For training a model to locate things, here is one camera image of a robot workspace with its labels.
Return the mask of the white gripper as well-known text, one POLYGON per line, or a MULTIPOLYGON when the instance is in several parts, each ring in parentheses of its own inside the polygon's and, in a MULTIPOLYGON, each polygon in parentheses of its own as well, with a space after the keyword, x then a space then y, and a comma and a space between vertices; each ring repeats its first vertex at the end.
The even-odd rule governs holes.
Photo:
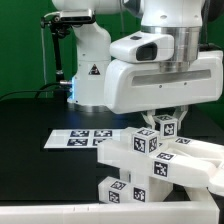
POLYGON ((200 52, 185 72, 160 72, 158 63, 113 60, 106 71, 104 103, 116 114, 144 111, 141 115, 151 129, 156 126, 154 109, 178 106, 173 116, 181 129, 187 105, 220 98, 222 60, 222 51, 200 52))

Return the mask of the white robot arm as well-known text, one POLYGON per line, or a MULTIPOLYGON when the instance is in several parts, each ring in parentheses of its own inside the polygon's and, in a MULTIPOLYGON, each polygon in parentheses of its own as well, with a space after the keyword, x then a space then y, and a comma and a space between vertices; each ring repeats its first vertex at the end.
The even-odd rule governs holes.
POLYGON ((77 37, 78 70, 68 99, 76 107, 140 112, 154 126, 157 109, 173 107, 181 120, 189 105, 221 96, 223 53, 199 49, 205 0, 52 2, 56 21, 77 37), (141 28, 112 41, 96 16, 125 9, 141 19, 141 28))

